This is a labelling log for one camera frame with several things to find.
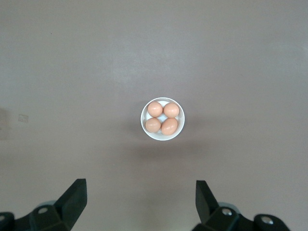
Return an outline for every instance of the white bowl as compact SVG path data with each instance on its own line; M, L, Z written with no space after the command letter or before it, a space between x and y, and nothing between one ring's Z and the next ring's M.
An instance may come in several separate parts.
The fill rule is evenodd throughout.
M150 114L148 113L148 105L152 102L159 102L162 105L162 107L164 107L167 103L175 103L179 107L179 110L180 110L179 115L177 117L175 117L178 121L178 128L172 135L165 136L165 135L162 134L161 130L159 130L156 133L151 133L151 132L148 132L148 130L145 128L145 122L148 119L152 118L152 116L150 116ZM161 123L163 123L167 119L167 116L165 116L165 114L162 113L159 117L157 117L157 119ZM182 129L184 127L184 122L185 122L185 116L184 116L184 111L183 111L182 107L175 100L172 100L172 99L166 98L166 97L160 97L160 98L156 98L156 99L149 101L145 105L145 107L143 108L143 110L141 112L141 126L142 126L144 132L149 137L151 137L155 140L158 140L158 141L168 141L170 139L173 139L177 135L179 135L179 133L182 131Z

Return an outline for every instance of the brown egg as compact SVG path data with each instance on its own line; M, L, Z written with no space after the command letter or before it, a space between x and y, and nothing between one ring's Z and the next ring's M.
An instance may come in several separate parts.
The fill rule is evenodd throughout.
M160 130L161 123L157 118L151 118L145 122L145 128L149 132L158 132Z
M152 117L159 117L163 113L163 107L159 102L152 102L148 106L148 113Z
M164 114L168 118L175 118L178 116L180 110L179 107L175 103L168 103L164 107Z
M168 118L162 124L162 134L165 136L172 135L178 128L178 121L175 118Z

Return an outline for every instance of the metal screw head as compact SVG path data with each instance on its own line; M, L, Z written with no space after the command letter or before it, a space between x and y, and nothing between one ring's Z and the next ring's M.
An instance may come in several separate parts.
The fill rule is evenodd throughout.
M228 208L223 208L222 209L222 213L226 216L231 216L232 215L232 212L231 210L229 210Z
M38 213L39 214L46 213L47 210L48 210L48 208L41 208L41 209L39 209Z
M261 220L265 223L265 224L269 224L269 225L272 225L274 224L274 221L269 218L269 217L261 217Z

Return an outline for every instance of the gray surface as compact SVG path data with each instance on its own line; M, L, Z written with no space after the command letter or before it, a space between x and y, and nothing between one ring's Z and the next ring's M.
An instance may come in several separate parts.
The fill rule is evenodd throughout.
M306 230L307 22L306 0L2 0L0 210L86 178L74 231L189 231L206 180L247 218ZM140 125L161 96L186 116L167 142Z

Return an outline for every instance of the bowl of eggs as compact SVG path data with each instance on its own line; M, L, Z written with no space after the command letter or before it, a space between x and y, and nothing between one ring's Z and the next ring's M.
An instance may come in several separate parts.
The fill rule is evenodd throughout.
M175 100L166 97L149 101L141 113L144 132L158 141L168 141L179 135L184 122L182 107Z

